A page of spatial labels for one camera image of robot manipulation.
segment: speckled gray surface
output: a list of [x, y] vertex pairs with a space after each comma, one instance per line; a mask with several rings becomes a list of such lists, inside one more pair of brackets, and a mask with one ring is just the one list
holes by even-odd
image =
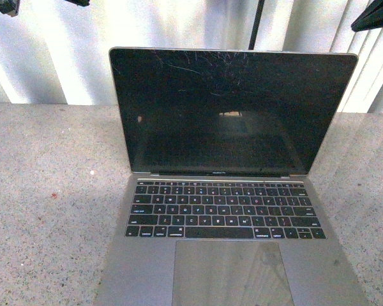
[[[91, 305], [129, 167], [117, 106], [0, 105], [0, 305]], [[338, 114], [310, 175], [383, 305], [383, 115]]]

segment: silver laptop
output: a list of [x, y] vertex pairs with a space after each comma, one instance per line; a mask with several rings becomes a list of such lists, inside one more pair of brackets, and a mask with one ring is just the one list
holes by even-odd
[[113, 48], [133, 174], [95, 305], [367, 305], [307, 179], [356, 62]]

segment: scratched screen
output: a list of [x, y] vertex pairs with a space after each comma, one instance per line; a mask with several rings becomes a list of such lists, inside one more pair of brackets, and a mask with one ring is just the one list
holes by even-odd
[[132, 171], [309, 172], [354, 55], [115, 48]]

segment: keyboard key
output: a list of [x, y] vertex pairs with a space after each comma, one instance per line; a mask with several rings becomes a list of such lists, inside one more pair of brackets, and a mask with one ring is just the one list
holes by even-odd
[[128, 227], [126, 228], [125, 236], [137, 237], [138, 234], [139, 234], [139, 226], [128, 225]]
[[316, 213], [312, 207], [294, 207], [294, 212], [298, 216], [315, 217]]
[[315, 239], [326, 239], [325, 233], [322, 228], [311, 228], [312, 236]]
[[147, 187], [146, 186], [136, 186], [135, 193], [140, 194], [140, 193], [146, 193]]
[[167, 231], [168, 237], [184, 237], [184, 227], [182, 226], [169, 226]]
[[166, 237], [167, 227], [166, 226], [155, 226], [153, 231], [154, 237]]
[[206, 215], [216, 215], [217, 214], [217, 206], [207, 205], [206, 206]]
[[191, 212], [192, 212], [192, 206], [191, 205], [180, 205], [179, 206], [179, 214], [190, 215]]
[[271, 238], [268, 228], [254, 228], [255, 238]]
[[222, 215], [214, 215], [213, 218], [214, 226], [223, 226], [224, 225], [224, 217]]
[[251, 228], [186, 227], [186, 238], [253, 238]]
[[291, 217], [291, 223], [296, 227], [319, 228], [320, 223], [315, 217]]
[[285, 238], [281, 228], [271, 228], [271, 236], [275, 239]]
[[186, 216], [186, 225], [197, 225], [199, 218], [196, 215]]
[[131, 208], [131, 214], [151, 214], [153, 211], [153, 205], [137, 205], [133, 204]]
[[166, 205], [155, 205], [153, 208], [154, 214], [166, 214]]
[[129, 224], [155, 225], [158, 224], [157, 215], [130, 215]]
[[152, 237], [153, 226], [142, 226], [140, 228], [139, 236], [141, 237]]
[[285, 232], [285, 237], [289, 238], [289, 239], [297, 239], [298, 238], [298, 234], [296, 232], [296, 229], [295, 228], [284, 228], [284, 232]]
[[209, 215], [200, 215], [199, 225], [203, 225], [203, 226], [211, 225], [211, 217]]
[[133, 202], [136, 204], [150, 204], [152, 196], [147, 196], [145, 194], [136, 194], [133, 197]]
[[160, 215], [159, 216], [159, 225], [170, 225], [172, 222], [171, 215]]
[[227, 226], [238, 226], [238, 218], [233, 215], [228, 215], [225, 218], [225, 225]]
[[174, 215], [172, 217], [172, 225], [184, 225], [184, 216], [183, 215]]

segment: laptop lid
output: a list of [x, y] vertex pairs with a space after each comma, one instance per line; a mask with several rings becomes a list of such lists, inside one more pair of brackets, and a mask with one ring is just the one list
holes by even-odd
[[306, 175], [353, 54], [113, 48], [130, 166], [176, 175]]

